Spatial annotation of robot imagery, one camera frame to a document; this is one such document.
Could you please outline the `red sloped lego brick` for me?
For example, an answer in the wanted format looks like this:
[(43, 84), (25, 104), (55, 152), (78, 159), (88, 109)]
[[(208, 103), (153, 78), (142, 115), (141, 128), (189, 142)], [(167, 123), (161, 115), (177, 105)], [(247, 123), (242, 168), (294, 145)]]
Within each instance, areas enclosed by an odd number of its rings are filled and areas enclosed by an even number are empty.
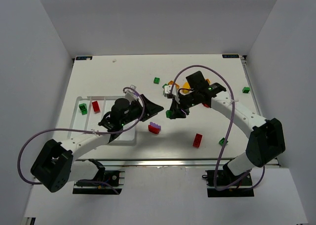
[(99, 113), (100, 112), (100, 107), (99, 107), (98, 101), (93, 101), (91, 104), (92, 104), (93, 111), (95, 113)]

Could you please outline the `green 2x3 lego brick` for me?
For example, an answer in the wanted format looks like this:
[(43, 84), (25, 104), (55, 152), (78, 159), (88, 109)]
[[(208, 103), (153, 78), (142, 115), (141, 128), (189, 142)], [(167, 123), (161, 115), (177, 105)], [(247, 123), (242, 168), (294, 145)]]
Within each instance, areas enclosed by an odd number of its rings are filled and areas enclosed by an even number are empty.
[(87, 114), (87, 105), (86, 105), (86, 103), (79, 104), (79, 110), (81, 111), (82, 115), (86, 115)]

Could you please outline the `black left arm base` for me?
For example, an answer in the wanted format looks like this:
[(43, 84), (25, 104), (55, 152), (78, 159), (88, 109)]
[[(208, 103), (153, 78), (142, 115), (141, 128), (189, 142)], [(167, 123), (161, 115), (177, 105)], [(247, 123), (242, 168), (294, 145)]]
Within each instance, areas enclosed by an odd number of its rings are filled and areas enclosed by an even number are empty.
[(120, 195), (125, 171), (106, 167), (100, 161), (88, 159), (76, 161), (69, 182), (74, 182), (73, 194)]

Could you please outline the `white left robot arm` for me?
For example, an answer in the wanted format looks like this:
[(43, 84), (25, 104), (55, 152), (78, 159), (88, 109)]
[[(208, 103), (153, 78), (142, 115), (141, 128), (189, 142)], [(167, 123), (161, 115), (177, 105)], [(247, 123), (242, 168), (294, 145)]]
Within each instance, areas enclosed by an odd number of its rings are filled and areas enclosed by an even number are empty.
[(31, 174), (50, 192), (57, 192), (70, 181), (106, 185), (105, 167), (96, 159), (79, 161), (79, 157), (117, 139), (127, 124), (136, 120), (144, 122), (162, 110), (162, 106), (143, 94), (139, 99), (118, 98), (98, 124), (107, 129), (104, 134), (93, 131), (62, 142), (47, 141), (31, 167)]

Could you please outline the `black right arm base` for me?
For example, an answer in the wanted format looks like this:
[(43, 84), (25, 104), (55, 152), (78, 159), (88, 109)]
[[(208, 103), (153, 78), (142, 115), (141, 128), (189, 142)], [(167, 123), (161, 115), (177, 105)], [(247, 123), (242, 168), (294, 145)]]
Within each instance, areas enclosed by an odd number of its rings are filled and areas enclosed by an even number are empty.
[[(214, 186), (214, 175), (214, 170), (208, 170), (205, 171), (205, 174), (201, 176), (201, 178), (206, 181), (207, 196), (209, 198), (254, 197), (252, 178), (250, 174), (248, 174), (242, 180), (235, 182), (229, 188), (221, 191), (216, 190)], [(217, 187), (225, 187), (235, 180), (236, 178), (231, 179), (224, 173), (223, 170), (219, 170), (216, 177)]]

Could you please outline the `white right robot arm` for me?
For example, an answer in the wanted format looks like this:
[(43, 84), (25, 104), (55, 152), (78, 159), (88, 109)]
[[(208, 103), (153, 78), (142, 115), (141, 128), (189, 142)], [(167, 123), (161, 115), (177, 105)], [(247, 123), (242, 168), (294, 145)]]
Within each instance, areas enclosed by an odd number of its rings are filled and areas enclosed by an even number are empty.
[(186, 118), (191, 107), (206, 104), (232, 119), (248, 138), (245, 152), (223, 166), (229, 176), (238, 177), (254, 167), (263, 167), (285, 151), (282, 124), (278, 119), (268, 120), (252, 112), (236, 102), (224, 86), (209, 84), (201, 71), (189, 75), (187, 82), (190, 85), (187, 94), (179, 93), (173, 85), (164, 87), (165, 96), (172, 99), (169, 119)]

